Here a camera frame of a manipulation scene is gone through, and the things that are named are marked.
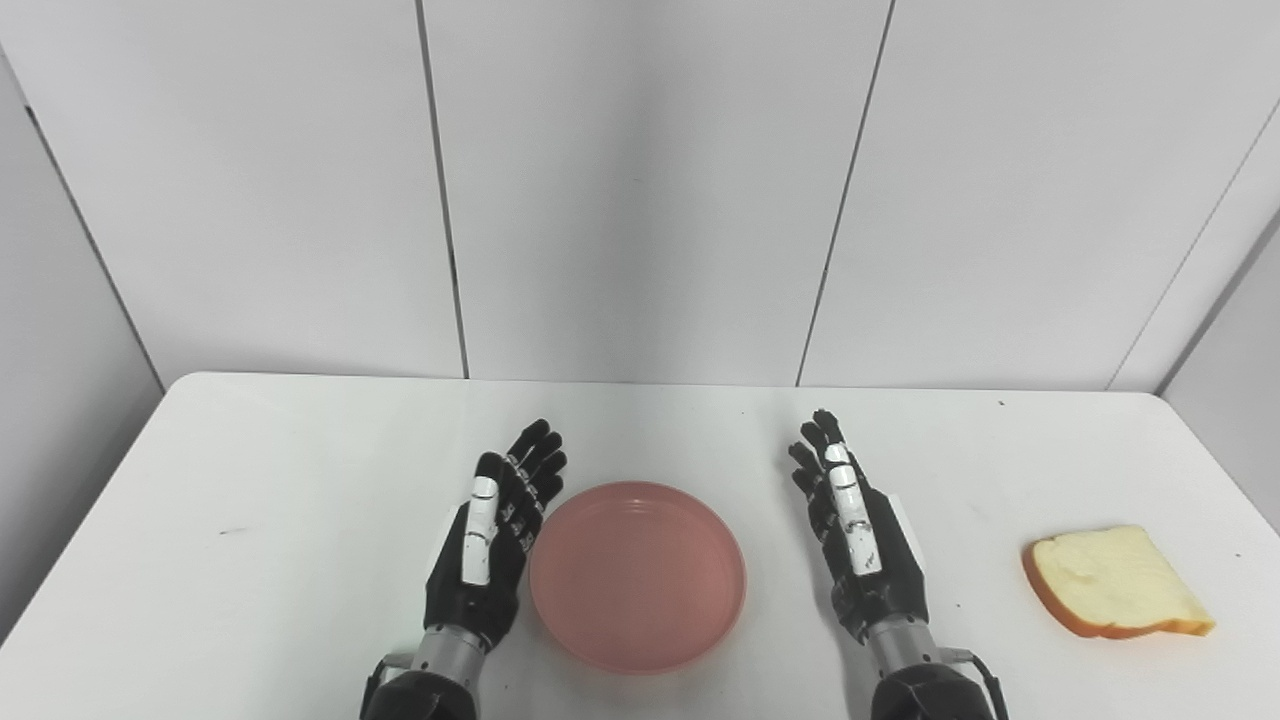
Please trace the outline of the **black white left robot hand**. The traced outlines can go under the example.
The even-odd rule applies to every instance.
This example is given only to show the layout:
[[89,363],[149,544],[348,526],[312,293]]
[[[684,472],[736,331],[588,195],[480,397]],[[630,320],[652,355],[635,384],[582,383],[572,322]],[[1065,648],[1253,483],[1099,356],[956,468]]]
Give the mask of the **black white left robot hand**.
[[485,651],[509,633],[518,585],[547,511],[563,489],[561,433],[543,418],[503,452],[477,459],[471,495],[448,527],[426,583],[424,626],[460,626]]

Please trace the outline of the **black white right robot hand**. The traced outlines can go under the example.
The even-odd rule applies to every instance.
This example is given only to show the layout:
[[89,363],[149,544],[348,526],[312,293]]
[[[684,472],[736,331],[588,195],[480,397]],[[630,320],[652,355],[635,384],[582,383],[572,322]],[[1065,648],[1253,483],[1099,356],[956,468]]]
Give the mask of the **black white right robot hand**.
[[841,432],[818,409],[788,446],[792,482],[806,503],[812,533],[833,582],[838,624],[856,641],[892,618],[929,618],[923,570],[891,498],[874,488]]

